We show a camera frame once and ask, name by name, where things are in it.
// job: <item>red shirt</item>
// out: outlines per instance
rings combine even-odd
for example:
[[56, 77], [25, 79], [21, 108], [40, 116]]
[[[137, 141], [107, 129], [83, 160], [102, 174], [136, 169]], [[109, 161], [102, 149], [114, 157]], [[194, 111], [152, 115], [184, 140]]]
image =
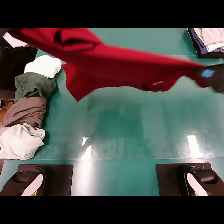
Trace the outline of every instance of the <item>red shirt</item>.
[[199, 63], [108, 46], [87, 28], [16, 28], [10, 34], [66, 61], [66, 86], [77, 101], [103, 87], [167, 91], [184, 75], [207, 87], [194, 76]]

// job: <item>dark green cloth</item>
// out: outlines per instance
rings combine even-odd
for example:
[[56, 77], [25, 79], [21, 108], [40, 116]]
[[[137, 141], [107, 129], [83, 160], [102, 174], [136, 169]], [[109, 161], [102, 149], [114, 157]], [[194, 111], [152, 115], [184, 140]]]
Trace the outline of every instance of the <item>dark green cloth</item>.
[[14, 102], [17, 102], [22, 97], [48, 98], [56, 87], [56, 81], [37, 73], [27, 72], [15, 78], [15, 85]]

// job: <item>green table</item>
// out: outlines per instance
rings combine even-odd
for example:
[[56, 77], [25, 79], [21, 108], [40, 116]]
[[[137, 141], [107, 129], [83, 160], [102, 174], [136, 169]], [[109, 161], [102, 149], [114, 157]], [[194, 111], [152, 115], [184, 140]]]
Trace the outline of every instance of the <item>green table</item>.
[[[184, 28], [91, 30], [110, 45], [223, 63], [198, 59]], [[45, 145], [29, 161], [5, 161], [0, 188], [21, 163], [74, 164], [72, 195], [159, 195], [157, 163], [208, 161], [224, 179], [223, 95], [181, 78], [166, 93], [105, 88], [77, 103], [65, 79], [61, 71], [49, 100]]]

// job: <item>table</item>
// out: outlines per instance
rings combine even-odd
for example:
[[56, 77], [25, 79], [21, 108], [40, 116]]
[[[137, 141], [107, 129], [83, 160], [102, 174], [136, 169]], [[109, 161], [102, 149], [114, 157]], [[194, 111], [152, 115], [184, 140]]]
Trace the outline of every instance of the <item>table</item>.
[[[186, 28], [90, 30], [110, 45], [223, 63], [198, 59]], [[61, 71], [49, 100], [45, 145], [29, 161], [5, 161], [0, 189], [21, 163], [74, 164], [72, 195], [159, 195], [157, 163], [210, 162], [224, 179], [223, 95], [181, 78], [166, 93], [104, 88], [77, 103], [65, 79]]]

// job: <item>teal tabletop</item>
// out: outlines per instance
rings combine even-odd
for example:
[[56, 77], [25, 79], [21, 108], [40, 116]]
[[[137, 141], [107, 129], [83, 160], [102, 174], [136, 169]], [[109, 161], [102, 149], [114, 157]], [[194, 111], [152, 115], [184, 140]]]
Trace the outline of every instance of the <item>teal tabletop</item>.
[[[109, 45], [223, 63], [198, 59], [186, 28], [90, 30]], [[44, 120], [45, 145], [29, 161], [5, 161], [0, 189], [21, 163], [73, 164], [72, 195], [159, 195], [161, 163], [210, 162], [224, 178], [223, 95], [183, 77], [166, 93], [104, 88], [76, 102], [65, 80], [61, 70]]]

